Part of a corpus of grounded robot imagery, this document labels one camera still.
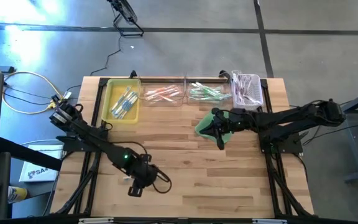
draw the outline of wooden table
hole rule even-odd
[[[88,123],[92,118],[99,78],[84,77],[79,95],[78,102],[84,106],[83,118]],[[267,81],[273,112],[287,110],[283,79],[269,78]],[[235,133],[225,150],[220,151],[214,142],[197,136],[194,130],[210,109],[186,103],[174,108],[141,106],[137,124],[114,125],[109,140],[142,143],[152,155],[152,163],[172,179],[173,187],[167,194],[159,194],[148,187],[141,198],[130,197],[127,191],[131,182],[124,180],[124,174],[103,154],[92,216],[273,217],[265,158],[260,152],[256,133]],[[126,146],[142,152],[139,146]],[[63,162],[51,212],[61,208],[77,187],[83,157],[84,153],[76,152]],[[283,155],[283,163],[289,189],[302,206],[313,213],[302,164],[291,154]],[[284,211],[281,190],[277,192],[280,208]],[[87,196],[88,187],[82,207]]]

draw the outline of green item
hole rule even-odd
[[[199,136],[202,136],[204,138],[208,138],[216,143],[216,138],[209,136],[207,134],[201,134],[200,131],[207,127],[209,124],[211,124],[212,120],[214,119],[214,116],[212,112],[209,112],[196,126],[195,131]],[[229,113],[224,111],[223,116],[225,118],[229,118]],[[232,133],[227,133],[222,135],[223,143],[227,143],[232,136]]]

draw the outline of yellow tray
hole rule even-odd
[[[131,78],[112,78],[107,82],[106,95],[104,97],[102,120],[112,124],[135,124],[139,119],[139,99],[128,111],[123,119],[115,119],[110,113],[110,109],[119,97],[124,93],[127,86],[131,86],[130,91],[134,91],[139,96],[140,81]]]

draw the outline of white container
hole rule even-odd
[[[248,77],[249,82],[242,83],[239,87],[239,83],[235,83],[234,80],[240,77]],[[233,95],[233,107],[244,108],[246,110],[256,110],[258,107],[264,104],[264,97],[262,94],[262,87],[260,86],[260,78],[255,74],[241,74],[240,71],[232,71],[232,95]],[[246,90],[246,96],[242,96],[239,93],[239,88]]]

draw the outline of concrete floor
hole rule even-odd
[[[129,2],[144,27],[258,28],[252,0]],[[260,0],[260,6],[266,29],[358,30],[355,0]],[[112,20],[104,0],[0,0],[0,23],[111,27]],[[41,73],[64,91],[102,67],[106,56],[117,50],[118,38],[117,32],[21,31],[8,26],[0,30],[0,65]],[[285,79],[291,104],[328,98],[342,103],[358,96],[358,35],[268,34],[267,44],[274,77]],[[110,58],[109,69],[97,75],[137,70],[139,75],[215,76],[222,69],[239,69],[267,76],[259,34],[146,33],[141,39],[121,39],[121,48]],[[13,77],[9,83],[45,96],[53,94],[32,76]],[[42,108],[9,102],[23,110]],[[19,143],[54,138],[62,132],[49,123],[50,114],[27,116],[3,105],[0,136]],[[358,221],[358,182],[343,182],[345,175],[356,171],[345,133],[316,139],[304,150],[315,214]],[[20,162],[12,164],[13,169],[21,169]],[[46,199],[44,195],[15,204],[14,217],[40,215]]]

